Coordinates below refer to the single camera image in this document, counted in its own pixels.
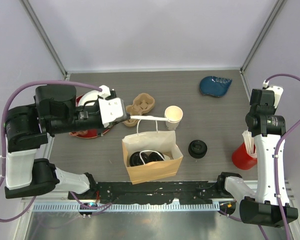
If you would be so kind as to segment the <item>white paper-wrapped straw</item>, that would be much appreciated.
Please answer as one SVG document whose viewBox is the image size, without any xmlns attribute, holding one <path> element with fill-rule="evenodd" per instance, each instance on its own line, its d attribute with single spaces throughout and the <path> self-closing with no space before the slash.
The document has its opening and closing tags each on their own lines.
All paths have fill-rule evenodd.
<svg viewBox="0 0 300 240">
<path fill-rule="evenodd" d="M 131 115 L 131 120 L 147 120 L 147 121 L 162 121 L 167 122 L 169 119 L 165 117 L 155 117 L 151 115 Z"/>
</svg>

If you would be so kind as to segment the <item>black cup lid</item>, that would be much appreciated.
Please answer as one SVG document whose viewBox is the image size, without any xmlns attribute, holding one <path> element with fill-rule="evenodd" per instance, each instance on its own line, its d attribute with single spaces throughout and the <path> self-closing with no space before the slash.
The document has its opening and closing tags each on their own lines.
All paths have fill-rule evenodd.
<svg viewBox="0 0 300 240">
<path fill-rule="evenodd" d="M 161 152 L 153 151 L 148 155 L 149 162 L 159 162 L 164 161 L 165 156 Z"/>
<path fill-rule="evenodd" d="M 145 152 L 140 153 L 140 151 L 134 152 L 129 158 L 129 166 L 136 167 L 142 166 L 149 162 L 149 157 Z"/>
</svg>

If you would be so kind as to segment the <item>brown paper takeout bag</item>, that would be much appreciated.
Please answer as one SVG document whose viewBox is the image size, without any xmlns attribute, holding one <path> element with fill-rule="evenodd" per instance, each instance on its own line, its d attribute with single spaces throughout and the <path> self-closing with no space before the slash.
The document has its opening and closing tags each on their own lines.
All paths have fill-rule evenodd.
<svg viewBox="0 0 300 240">
<path fill-rule="evenodd" d="M 175 176 L 184 155 L 174 130 L 139 131 L 122 139 L 123 162 L 133 185 Z"/>
</svg>

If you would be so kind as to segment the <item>stack of black cup lids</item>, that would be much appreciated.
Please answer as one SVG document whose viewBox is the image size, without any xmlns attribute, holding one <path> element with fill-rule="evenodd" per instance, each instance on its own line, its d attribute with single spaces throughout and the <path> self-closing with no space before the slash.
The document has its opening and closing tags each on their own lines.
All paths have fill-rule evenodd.
<svg viewBox="0 0 300 240">
<path fill-rule="evenodd" d="M 202 140 L 196 139 L 188 145 L 188 153 L 195 159 L 203 158 L 208 151 L 208 147 Z"/>
</svg>

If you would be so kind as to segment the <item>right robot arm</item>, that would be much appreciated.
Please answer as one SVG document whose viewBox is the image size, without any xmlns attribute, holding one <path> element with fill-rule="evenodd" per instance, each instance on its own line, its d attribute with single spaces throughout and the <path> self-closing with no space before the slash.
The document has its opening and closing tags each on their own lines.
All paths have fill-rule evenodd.
<svg viewBox="0 0 300 240">
<path fill-rule="evenodd" d="M 276 110 L 283 94 L 280 86 L 253 89 L 250 110 L 245 117 L 257 156 L 257 190 L 253 191 L 237 173 L 222 172 L 216 182 L 216 193 L 223 198 L 232 195 L 239 204 L 243 223 L 280 228 L 298 219 L 298 209 L 290 206 L 283 165 L 286 132 L 283 116 Z"/>
</svg>

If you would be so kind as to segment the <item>dark red round tray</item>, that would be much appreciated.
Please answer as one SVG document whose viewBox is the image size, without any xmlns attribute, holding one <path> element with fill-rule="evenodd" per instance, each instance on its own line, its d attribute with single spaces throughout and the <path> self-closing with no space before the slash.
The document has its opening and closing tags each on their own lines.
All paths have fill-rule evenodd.
<svg viewBox="0 0 300 240">
<path fill-rule="evenodd" d="M 95 139 L 98 137 L 103 137 L 110 130 L 111 128 L 89 129 L 84 131 L 70 132 L 69 135 L 81 139 Z"/>
</svg>

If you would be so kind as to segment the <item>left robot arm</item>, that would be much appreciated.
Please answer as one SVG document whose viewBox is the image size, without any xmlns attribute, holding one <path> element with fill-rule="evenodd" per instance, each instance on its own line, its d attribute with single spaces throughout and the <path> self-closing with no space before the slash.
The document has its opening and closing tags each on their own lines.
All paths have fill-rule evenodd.
<svg viewBox="0 0 300 240">
<path fill-rule="evenodd" d="M 76 104 L 76 82 L 47 84 L 36 88 L 34 103 L 3 114 L 3 142 L 6 150 L 5 197 L 36 197 L 54 190 L 92 199 L 97 184 L 90 173 L 75 174 L 59 169 L 37 151 L 57 134 L 105 130 L 127 118 L 123 101 L 113 89 L 99 86 L 93 98 Z"/>
</svg>

